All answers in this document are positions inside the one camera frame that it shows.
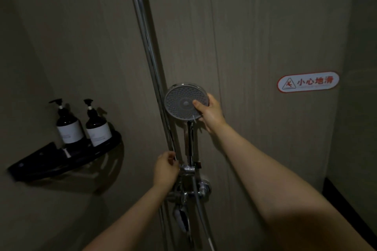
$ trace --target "warning sticker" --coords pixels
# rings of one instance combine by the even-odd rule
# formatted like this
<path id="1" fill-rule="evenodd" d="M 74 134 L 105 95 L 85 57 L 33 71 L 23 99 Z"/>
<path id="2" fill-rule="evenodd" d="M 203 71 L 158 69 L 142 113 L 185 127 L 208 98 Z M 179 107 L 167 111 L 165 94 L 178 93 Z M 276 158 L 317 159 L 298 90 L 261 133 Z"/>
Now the warning sticker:
<path id="1" fill-rule="evenodd" d="M 319 91 L 331 89 L 339 82 L 336 72 L 286 75 L 277 82 L 281 92 Z"/>

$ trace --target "black shelf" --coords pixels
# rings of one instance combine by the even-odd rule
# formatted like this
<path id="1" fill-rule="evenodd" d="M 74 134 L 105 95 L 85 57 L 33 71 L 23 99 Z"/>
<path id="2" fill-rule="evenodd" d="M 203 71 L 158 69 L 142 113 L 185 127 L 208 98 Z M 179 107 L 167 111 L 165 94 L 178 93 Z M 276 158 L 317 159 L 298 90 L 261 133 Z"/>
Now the black shelf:
<path id="1" fill-rule="evenodd" d="M 112 130 L 112 137 L 93 147 L 89 139 L 80 145 L 67 148 L 68 157 L 63 149 L 57 149 L 54 142 L 35 151 L 33 154 L 14 163 L 7 170 L 15 181 L 31 182 L 46 177 L 54 177 L 90 163 L 114 149 L 122 140 L 119 132 Z"/>

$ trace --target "shower head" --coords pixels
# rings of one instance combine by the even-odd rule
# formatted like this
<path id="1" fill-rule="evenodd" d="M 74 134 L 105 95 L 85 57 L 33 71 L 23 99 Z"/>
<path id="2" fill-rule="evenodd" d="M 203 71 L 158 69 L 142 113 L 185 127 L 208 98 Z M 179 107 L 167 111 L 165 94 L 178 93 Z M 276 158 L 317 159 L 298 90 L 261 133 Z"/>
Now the shower head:
<path id="1" fill-rule="evenodd" d="M 208 106 L 209 99 L 204 89 L 193 84 L 173 85 L 165 96 L 165 109 L 174 118 L 190 121 L 201 117 L 192 101 L 196 99 Z"/>

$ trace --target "person's right arm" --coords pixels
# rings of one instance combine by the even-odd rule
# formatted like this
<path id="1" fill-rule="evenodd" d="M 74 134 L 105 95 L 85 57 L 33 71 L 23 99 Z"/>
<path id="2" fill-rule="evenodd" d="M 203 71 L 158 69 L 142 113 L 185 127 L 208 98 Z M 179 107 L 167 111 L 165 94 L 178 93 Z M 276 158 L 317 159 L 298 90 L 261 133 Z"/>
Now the person's right arm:
<path id="1" fill-rule="evenodd" d="M 206 129 L 217 136 L 235 171 L 286 250 L 373 250 L 311 185 L 234 131 L 220 104 L 193 101 Z"/>

